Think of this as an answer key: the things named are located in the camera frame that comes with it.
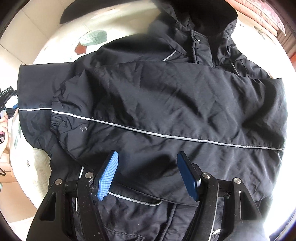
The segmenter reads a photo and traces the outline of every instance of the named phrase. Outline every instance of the jacket hood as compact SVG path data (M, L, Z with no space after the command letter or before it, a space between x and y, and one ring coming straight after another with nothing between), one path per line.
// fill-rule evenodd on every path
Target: jacket hood
M231 35L236 24L237 13L225 0L160 0L155 4L179 23L179 29L187 28L207 37L222 31Z
M200 51L210 51L212 60L206 64L210 66L246 59L230 37L237 13L225 0L160 0L155 4L161 14L150 25L150 34L161 37L193 62L205 64L197 59L203 55Z

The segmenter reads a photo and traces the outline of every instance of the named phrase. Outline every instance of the blue gripper pad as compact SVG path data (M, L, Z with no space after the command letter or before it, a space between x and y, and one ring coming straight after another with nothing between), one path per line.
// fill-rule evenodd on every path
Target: blue gripper pad
M199 195L196 190L196 188L197 188L196 179L191 174L189 168L186 165L185 160L183 159L183 157L180 153L178 153L178 155L177 155L177 165L178 165L179 171L181 173L181 176L182 176L182 179L183 179L183 182L185 184L188 194L191 197L193 197L193 199L195 201L197 201L199 198Z
M100 201L108 194L109 188L111 186L115 171L118 166L118 153L115 151L110 158L110 161L99 180L99 188L97 197Z

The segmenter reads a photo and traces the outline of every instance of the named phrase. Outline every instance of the human hand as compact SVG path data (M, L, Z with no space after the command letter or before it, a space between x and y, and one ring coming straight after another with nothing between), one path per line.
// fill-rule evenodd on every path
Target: human hand
M4 152L7 144L8 144L8 115L5 112L4 116L0 119L0 132L4 133L4 141L0 144L0 156Z

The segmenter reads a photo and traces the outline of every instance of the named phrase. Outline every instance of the jacket collar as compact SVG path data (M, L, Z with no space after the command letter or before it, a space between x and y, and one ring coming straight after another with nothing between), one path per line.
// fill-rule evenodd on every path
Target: jacket collar
M199 36L200 43L215 43L211 46L213 54L223 53L223 59L230 54L241 58L239 51L234 53L237 49L229 49L233 43L230 35L235 29L237 13L225 0L156 0L155 4L161 14L150 25L150 31L156 32L178 52L191 57L192 37Z

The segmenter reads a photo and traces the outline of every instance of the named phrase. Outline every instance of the jacket pocket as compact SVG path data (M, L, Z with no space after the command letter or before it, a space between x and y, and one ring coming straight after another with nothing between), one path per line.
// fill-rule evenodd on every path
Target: jacket pocket
M143 241L144 237L137 234L116 232L105 227L106 233L112 241Z

